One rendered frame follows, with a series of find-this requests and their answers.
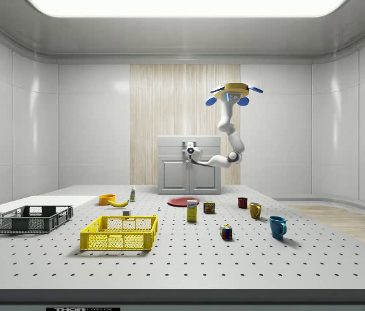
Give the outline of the drone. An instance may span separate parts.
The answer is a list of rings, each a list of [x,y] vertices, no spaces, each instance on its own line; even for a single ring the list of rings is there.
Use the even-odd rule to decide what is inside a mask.
[[[247,106],[249,103],[249,98],[247,97],[249,90],[263,93],[263,90],[243,83],[228,83],[218,86],[210,91],[212,96],[206,100],[206,106],[213,105],[218,99],[222,99],[226,93],[239,93],[236,97],[237,104]]]

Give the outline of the dark grey basket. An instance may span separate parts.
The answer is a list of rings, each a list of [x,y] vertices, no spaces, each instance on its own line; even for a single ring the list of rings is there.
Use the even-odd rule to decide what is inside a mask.
[[[0,233],[48,233],[72,217],[72,205],[24,205],[0,214]]]

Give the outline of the yellow basket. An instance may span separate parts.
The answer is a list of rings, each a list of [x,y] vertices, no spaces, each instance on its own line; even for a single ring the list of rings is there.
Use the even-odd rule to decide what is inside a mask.
[[[81,250],[150,250],[158,217],[100,216],[80,232]]]

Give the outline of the red plate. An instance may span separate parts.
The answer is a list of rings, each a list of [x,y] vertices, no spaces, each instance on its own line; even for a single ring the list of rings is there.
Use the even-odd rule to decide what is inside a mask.
[[[177,197],[171,198],[167,201],[167,204],[173,207],[187,207],[188,201],[195,201],[196,204],[199,204],[200,200],[194,197]]]

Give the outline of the blue mug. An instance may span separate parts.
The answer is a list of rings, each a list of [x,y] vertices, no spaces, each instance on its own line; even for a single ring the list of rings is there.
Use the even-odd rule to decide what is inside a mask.
[[[272,237],[281,240],[287,232],[286,219],[281,216],[271,216],[269,218]]]

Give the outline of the yellow mug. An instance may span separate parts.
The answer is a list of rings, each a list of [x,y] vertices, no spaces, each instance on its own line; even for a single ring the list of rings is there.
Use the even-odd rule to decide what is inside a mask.
[[[250,209],[250,216],[253,219],[260,219],[261,216],[261,210],[262,210],[262,206],[260,203],[258,202],[250,202],[249,203],[249,209]]]

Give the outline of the yellow white carton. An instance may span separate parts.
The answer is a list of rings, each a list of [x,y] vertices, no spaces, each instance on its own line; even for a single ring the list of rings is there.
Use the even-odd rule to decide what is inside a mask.
[[[187,221],[196,222],[198,200],[187,200]]]

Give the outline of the white cabinet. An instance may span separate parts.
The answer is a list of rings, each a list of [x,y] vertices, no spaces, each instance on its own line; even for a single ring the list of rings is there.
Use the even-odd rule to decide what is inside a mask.
[[[219,194],[220,169],[197,165],[220,153],[217,135],[159,135],[160,194]]]

